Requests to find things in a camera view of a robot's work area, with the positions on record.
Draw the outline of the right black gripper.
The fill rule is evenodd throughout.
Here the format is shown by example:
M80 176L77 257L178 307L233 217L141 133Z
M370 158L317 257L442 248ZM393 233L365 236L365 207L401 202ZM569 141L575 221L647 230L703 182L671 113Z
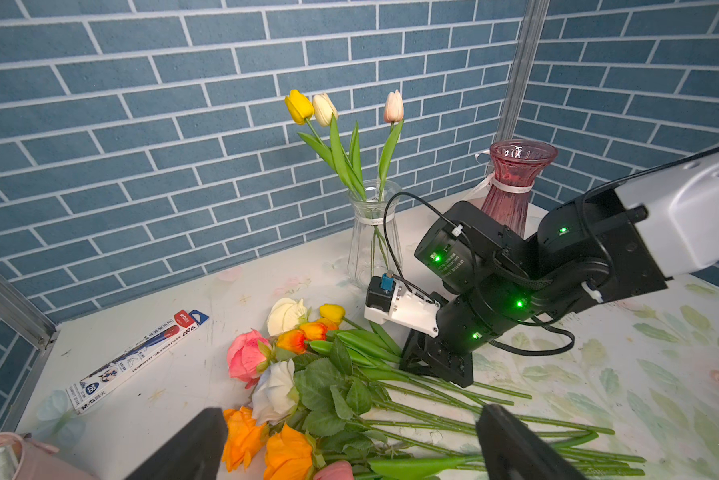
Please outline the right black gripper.
M475 288L435 316L439 335L409 334L399 368L459 387L473 384L473 352L531 317L531 300L515 287ZM477 438L491 480L577 479L585 476L503 406L487 405Z

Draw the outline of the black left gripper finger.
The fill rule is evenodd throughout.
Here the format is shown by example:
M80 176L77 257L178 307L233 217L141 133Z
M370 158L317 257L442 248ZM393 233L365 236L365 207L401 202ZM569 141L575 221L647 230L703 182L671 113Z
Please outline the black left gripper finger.
M127 480L215 480L228 439L221 408L206 408L156 453L133 471Z

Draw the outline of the yellow tulip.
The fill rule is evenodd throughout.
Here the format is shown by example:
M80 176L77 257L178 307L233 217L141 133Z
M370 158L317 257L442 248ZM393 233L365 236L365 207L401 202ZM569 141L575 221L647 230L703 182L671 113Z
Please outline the yellow tulip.
M335 327L333 336L342 340L351 350L367 358L399 364L401 347L383 327L371 322L369 327L349 320L345 308L336 304L324 304L319 308L321 322Z
M310 131L308 133L301 132L299 134L299 136L301 137L301 140L303 140L303 142L305 142L305 144L307 146L309 146L309 148L312 148L318 154L319 158L321 158L321 156L320 156L320 150L321 150L320 141L323 141L326 145L329 145L330 144L330 134L329 134L329 129L321 126L317 122L317 119L315 118L313 98L314 98L314 96L309 98L309 97L305 96L303 93L299 92L298 90L293 90L290 92L290 94L288 94L286 96L285 104L286 104L287 110L289 111L289 114L290 114L293 122L295 122L295 124L305 125L305 126L309 127ZM359 133L359 128L355 127L353 132L354 131L357 131ZM350 153L350 144L351 144L351 138L352 138L353 132L350 136L349 146L348 147L343 146L343 148L346 150L347 153ZM339 134L339 112L338 112L338 134ZM359 153L361 153L361 136L360 136L360 134L359 134ZM363 154L361 154L361 183L363 183L367 180L379 180L379 179L377 179L377 174L375 174L374 178L367 177L367 176L365 176L365 174L363 174Z

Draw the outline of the pale pink tulip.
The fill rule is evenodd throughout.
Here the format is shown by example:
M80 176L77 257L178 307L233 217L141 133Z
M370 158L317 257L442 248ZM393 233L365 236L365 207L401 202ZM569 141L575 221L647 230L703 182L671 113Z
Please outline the pale pink tulip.
M389 92L387 102L385 102L385 112L383 112L383 119L385 119L385 123L389 124L389 138L387 138L385 146L383 146L381 160L379 160L379 169L377 170L377 179L379 179L379 185L377 186L379 203L385 202L385 184L387 183L389 166L391 165L397 142L399 142L399 138L401 137L403 118L405 118L405 105L403 105L401 92L399 92L399 90Z

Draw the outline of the white tulip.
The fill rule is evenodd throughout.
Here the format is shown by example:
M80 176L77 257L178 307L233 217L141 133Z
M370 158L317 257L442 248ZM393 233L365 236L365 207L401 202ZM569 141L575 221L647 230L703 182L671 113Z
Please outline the white tulip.
M348 259L348 271L353 280L360 284L363 282L363 230L361 224L361 210L358 203L365 201L365 186L361 183L361 153L359 146L359 133L353 132L350 144L350 153L347 153L341 144L338 134L338 110L327 94L318 94L313 98L314 113L317 122L329 129L330 144L320 141L320 156L339 176L341 182L347 186L350 197L356 205L353 228L352 245Z

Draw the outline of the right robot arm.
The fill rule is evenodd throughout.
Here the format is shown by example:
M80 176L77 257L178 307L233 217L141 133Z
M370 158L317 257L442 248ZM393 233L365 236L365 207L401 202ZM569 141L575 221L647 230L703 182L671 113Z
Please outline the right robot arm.
M719 261L719 145L597 186L523 239L469 202L437 216L415 257L453 294L414 327L401 367L461 386L473 352L523 324L561 320L667 288Z

